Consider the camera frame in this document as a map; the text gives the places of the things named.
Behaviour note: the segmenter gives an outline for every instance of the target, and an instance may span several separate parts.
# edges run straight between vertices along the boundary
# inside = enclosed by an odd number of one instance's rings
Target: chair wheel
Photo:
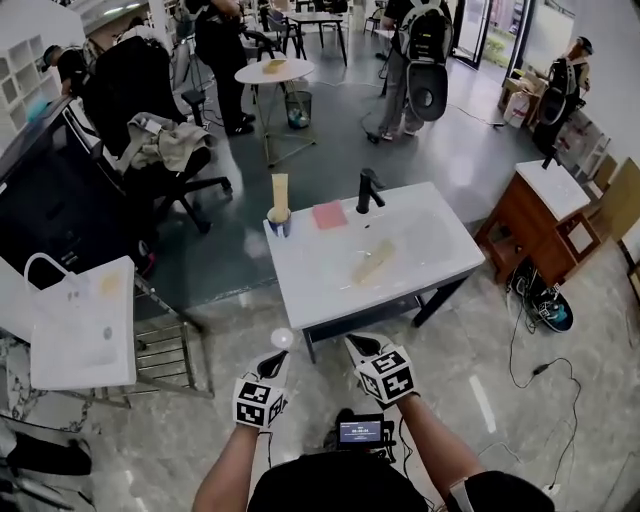
[[[211,229],[211,222],[199,222],[198,223],[198,231],[203,235],[206,235]]]

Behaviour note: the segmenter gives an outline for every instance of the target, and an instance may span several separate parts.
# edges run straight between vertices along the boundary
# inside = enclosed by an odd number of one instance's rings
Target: pink sponge
[[[313,217],[316,219],[318,229],[331,229],[348,224],[347,217],[342,211],[342,204],[338,200],[315,205]]]

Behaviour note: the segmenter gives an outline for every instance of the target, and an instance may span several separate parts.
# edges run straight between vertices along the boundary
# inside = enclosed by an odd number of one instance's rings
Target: wastebasket
[[[311,124],[311,93],[308,91],[288,92],[284,97],[287,121],[294,130],[301,130]]]

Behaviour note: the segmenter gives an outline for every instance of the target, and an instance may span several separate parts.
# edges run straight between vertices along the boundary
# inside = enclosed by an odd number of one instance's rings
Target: gray pants
[[[416,117],[409,105],[405,108],[407,97],[407,66],[405,60],[396,50],[391,50],[389,62],[387,62],[387,97],[385,112],[380,123],[380,133],[395,133],[400,127],[402,112],[405,116],[405,128],[409,131],[418,131],[424,125],[424,121]]]

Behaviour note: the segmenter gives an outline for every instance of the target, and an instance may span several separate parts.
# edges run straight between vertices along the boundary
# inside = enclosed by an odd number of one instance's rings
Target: cup
[[[283,222],[276,222],[274,220],[275,213],[275,208],[271,208],[271,210],[267,212],[267,220],[269,221],[269,226],[271,226],[271,231],[278,237],[287,238],[291,232],[291,210],[287,209],[287,219]]]

